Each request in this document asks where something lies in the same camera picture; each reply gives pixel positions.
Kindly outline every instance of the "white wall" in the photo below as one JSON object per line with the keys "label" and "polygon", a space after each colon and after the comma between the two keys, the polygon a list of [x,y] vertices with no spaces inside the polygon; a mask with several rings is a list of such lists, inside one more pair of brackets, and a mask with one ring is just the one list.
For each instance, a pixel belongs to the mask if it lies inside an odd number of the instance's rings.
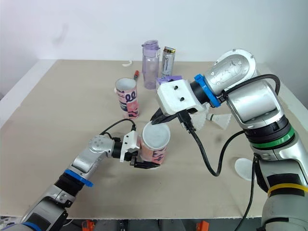
{"label": "white wall", "polygon": [[[140,60],[158,39],[178,61],[213,61],[234,47],[268,62],[308,106],[307,0],[4,0],[1,47],[40,59]],[[19,68],[22,62],[15,62]],[[5,77],[13,70],[8,64]]]}

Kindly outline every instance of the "silver metal can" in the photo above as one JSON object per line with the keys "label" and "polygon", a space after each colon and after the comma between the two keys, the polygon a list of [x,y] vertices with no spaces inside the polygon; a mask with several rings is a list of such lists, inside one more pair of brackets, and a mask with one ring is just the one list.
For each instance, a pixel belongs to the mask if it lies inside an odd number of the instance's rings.
{"label": "silver metal can", "polygon": [[165,47],[162,60],[162,77],[171,76],[175,57],[175,49]]}

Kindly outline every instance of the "yellow band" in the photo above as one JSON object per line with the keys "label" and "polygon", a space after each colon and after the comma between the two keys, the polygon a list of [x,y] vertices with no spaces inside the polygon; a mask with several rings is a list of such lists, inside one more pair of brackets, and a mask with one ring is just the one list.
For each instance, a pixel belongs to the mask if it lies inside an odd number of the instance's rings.
{"label": "yellow band", "polygon": [[270,187],[268,190],[268,196],[270,196],[270,193],[276,189],[282,189],[282,188],[293,188],[293,189],[300,189],[304,190],[305,192],[308,192],[308,187],[299,185],[299,184],[290,184],[290,183],[284,183],[284,184],[276,184],[273,187]]}

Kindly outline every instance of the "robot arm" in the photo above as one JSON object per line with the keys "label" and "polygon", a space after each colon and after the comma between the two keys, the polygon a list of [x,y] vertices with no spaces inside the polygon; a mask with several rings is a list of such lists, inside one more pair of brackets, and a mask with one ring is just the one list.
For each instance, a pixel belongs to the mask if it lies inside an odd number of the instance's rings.
{"label": "robot arm", "polygon": [[153,124],[179,117],[186,129],[191,114],[202,111],[204,103],[218,107],[227,102],[244,130],[254,152],[258,185],[268,193],[259,231],[308,230],[308,154],[292,128],[275,91],[256,77],[253,55],[243,50],[227,52],[204,76],[195,81],[176,80],[162,84],[157,91],[160,109],[151,118]]}
{"label": "robot arm", "polygon": [[158,166],[152,162],[138,162],[139,148],[138,134],[134,130],[124,136],[123,142],[120,142],[119,138],[95,136],[59,179],[27,210],[21,223],[5,229],[9,229],[8,231],[59,230],[68,216],[65,208],[73,204],[84,185],[93,186],[89,179],[105,158],[118,158],[121,162],[130,161],[130,165],[138,168]]}

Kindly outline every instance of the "plastic water bottle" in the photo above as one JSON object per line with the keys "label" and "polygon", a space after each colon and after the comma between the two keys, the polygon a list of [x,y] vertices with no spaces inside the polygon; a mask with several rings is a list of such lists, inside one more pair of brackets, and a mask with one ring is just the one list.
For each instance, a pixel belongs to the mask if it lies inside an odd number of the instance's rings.
{"label": "plastic water bottle", "polygon": [[156,79],[158,77],[160,48],[157,40],[146,41],[143,46],[142,73],[144,87],[146,89],[156,89]]}

